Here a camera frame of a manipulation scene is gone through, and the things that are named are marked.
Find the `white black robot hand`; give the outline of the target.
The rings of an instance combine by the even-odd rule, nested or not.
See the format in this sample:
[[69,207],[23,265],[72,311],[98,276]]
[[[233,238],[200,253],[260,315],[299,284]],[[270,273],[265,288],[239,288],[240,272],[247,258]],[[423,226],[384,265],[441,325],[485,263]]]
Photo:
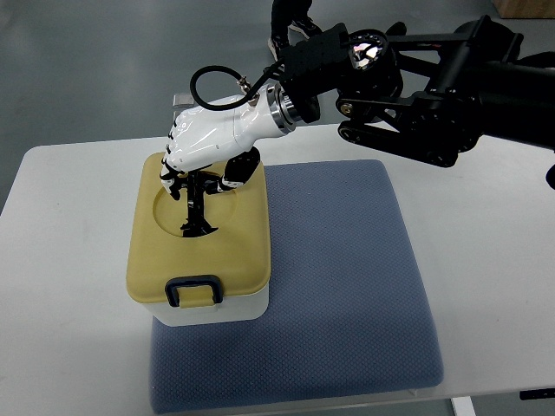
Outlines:
[[168,134],[161,161],[161,184],[180,199],[180,177],[216,162],[249,152],[257,140],[279,138],[295,128],[278,99],[280,84],[264,85],[256,105],[244,103],[224,111],[194,107],[181,112]]

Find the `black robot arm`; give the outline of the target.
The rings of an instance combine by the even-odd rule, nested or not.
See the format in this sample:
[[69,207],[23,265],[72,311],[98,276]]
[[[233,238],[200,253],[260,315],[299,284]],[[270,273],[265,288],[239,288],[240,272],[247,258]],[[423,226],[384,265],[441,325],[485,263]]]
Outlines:
[[338,24],[284,48],[274,78],[301,120],[333,90],[344,140],[450,167],[484,135],[553,149],[554,54],[522,56],[522,42],[488,16],[433,35]]

